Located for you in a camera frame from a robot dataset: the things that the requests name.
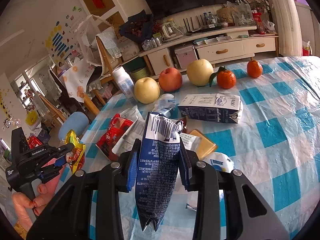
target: green leaf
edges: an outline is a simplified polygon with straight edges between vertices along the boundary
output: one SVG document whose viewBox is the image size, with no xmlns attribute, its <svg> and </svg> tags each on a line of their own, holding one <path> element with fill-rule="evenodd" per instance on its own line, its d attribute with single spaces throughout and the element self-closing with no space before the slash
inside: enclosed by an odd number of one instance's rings
<svg viewBox="0 0 320 240">
<path fill-rule="evenodd" d="M 213 82 L 214 78 L 218 75 L 218 73 L 221 71 L 224 71 L 224 70 L 227 70 L 227 69 L 225 67 L 220 67 L 217 72 L 214 72 L 211 74 L 211 76 L 209 78 L 209 86 L 210 87 L 212 86 L 212 82 Z"/>
<path fill-rule="evenodd" d="M 214 72 L 211 74 L 211 76 L 209 78 L 209 86 L 210 87 L 212 86 L 213 79 L 218 75 L 218 72 L 219 72 L 219 70 L 217 72 Z"/>
</svg>

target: cheese slice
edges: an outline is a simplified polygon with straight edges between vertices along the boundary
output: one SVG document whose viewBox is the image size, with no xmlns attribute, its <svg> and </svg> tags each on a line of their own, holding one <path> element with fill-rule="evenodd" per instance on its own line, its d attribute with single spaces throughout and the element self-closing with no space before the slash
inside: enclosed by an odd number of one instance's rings
<svg viewBox="0 0 320 240">
<path fill-rule="evenodd" d="M 218 146 L 214 142 L 210 141 L 198 129 L 192 130 L 189 134 L 192 134 L 192 135 L 195 135 L 195 136 L 202 138 L 202 140 L 196 150 L 196 154 L 197 154 L 199 160 L 203 160 L 207 155 L 216 151 L 216 149 L 218 148 Z"/>
</svg>

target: drawer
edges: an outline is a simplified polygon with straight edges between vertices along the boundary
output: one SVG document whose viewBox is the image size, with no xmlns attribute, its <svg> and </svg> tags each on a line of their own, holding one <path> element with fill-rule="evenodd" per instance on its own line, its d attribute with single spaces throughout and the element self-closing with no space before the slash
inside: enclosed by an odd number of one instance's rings
<svg viewBox="0 0 320 240">
<path fill-rule="evenodd" d="M 148 54 L 148 58 L 156 75 L 159 75 L 161 71 L 165 70 L 166 68 L 174 67 L 168 49 L 161 49 L 150 53 Z"/>
<path fill-rule="evenodd" d="M 247 39 L 242 43 L 245 54 L 276 50 L 276 40 L 273 37 Z"/>
<path fill-rule="evenodd" d="M 216 61 L 244 55 L 242 41 L 230 41 L 197 49 L 199 58 Z"/>
</svg>

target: human hand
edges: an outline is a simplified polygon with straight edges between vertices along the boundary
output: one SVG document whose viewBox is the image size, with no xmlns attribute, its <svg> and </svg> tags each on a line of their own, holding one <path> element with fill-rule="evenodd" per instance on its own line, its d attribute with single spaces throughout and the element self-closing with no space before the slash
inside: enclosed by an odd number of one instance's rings
<svg viewBox="0 0 320 240">
<path fill-rule="evenodd" d="M 21 192 L 14 192 L 12 194 L 12 202 L 18 221 L 26 231 L 29 231 L 32 226 L 32 221 L 26 211 L 26 208 L 32 209 L 35 207 L 34 213 L 39 216 L 53 197 L 51 193 L 48 193 L 48 189 L 45 184 L 39 184 L 37 190 L 40 195 L 33 201 Z"/>
</svg>

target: barcode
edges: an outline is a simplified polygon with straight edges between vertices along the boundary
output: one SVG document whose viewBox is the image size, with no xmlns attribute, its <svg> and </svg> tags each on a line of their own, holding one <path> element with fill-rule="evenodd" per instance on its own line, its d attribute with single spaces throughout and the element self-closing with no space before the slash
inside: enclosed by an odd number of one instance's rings
<svg viewBox="0 0 320 240">
<path fill-rule="evenodd" d="M 144 131 L 144 122 L 137 120 L 136 125 L 133 127 L 133 132 L 143 136 L 143 131 Z"/>
<path fill-rule="evenodd" d="M 152 118 L 151 131 L 155 132 L 155 134 L 158 132 L 166 139 L 172 138 L 173 140 L 176 140 L 177 137 L 175 132 L 178 130 L 179 126 L 169 120 L 160 120 L 156 116 Z"/>
</svg>

